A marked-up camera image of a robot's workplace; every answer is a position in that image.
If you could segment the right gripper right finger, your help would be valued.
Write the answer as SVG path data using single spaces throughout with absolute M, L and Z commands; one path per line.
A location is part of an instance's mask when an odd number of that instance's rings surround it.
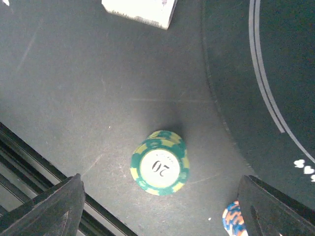
M 250 236 L 313 236 L 315 212 L 254 176 L 242 176 L 241 213 Z

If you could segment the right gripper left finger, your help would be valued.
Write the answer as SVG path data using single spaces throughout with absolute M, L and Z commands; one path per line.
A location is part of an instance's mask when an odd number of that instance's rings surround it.
M 68 177 L 0 218 L 2 236 L 75 236 L 85 202 L 81 175 Z

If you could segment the blue white chip stack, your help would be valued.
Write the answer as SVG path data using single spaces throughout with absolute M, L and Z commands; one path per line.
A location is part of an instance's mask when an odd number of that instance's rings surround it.
M 222 214 L 222 223 L 229 236 L 248 236 L 239 201 L 226 207 Z

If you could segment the green chip stack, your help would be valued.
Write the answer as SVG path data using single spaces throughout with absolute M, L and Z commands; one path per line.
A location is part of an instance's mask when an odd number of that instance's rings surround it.
M 132 154 L 130 172 L 136 183 L 152 195 L 165 196 L 179 191 L 189 177 L 184 140 L 168 130 L 152 133 Z

